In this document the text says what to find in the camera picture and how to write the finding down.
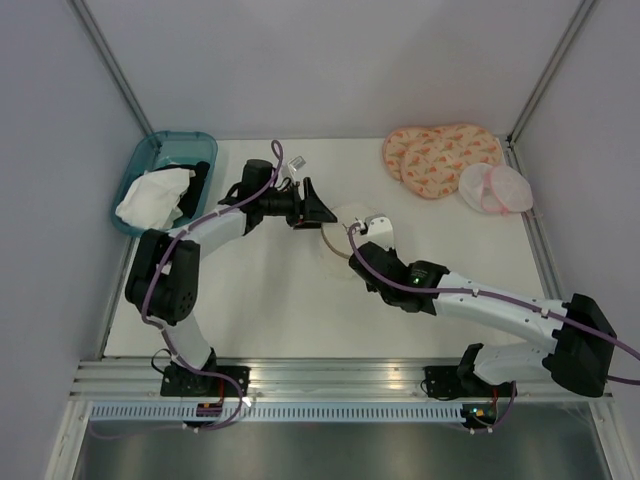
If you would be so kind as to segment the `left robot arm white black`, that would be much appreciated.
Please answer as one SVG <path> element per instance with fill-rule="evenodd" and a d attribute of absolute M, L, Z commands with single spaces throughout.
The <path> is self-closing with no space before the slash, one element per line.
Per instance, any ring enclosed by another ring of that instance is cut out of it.
<path fill-rule="evenodd" d="M 337 223 L 310 178 L 277 187 L 276 177 L 277 168 L 269 161 L 250 159 L 241 180 L 213 212 L 176 231 L 149 229 L 141 236 L 125 298 L 143 323 L 160 332 L 171 356 L 163 370 L 163 396 L 219 396 L 225 387 L 240 396 L 246 390 L 247 372 L 237 367 L 219 370 L 215 350 L 193 312 L 203 258 L 247 235 L 266 217 L 282 217 L 295 230 Z"/>

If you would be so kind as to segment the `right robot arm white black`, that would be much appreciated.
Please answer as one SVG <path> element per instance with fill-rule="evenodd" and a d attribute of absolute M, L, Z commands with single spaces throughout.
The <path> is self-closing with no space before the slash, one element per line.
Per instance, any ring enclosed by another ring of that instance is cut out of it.
<path fill-rule="evenodd" d="M 456 371 L 463 392 L 551 379 L 583 397 L 603 395 L 617 335 L 592 298 L 575 294 L 563 302 L 507 294 L 443 265 L 404 264 L 395 250 L 372 242 L 352 253 L 349 266 L 389 306 L 473 321 L 519 338 L 503 347 L 469 345 Z"/>

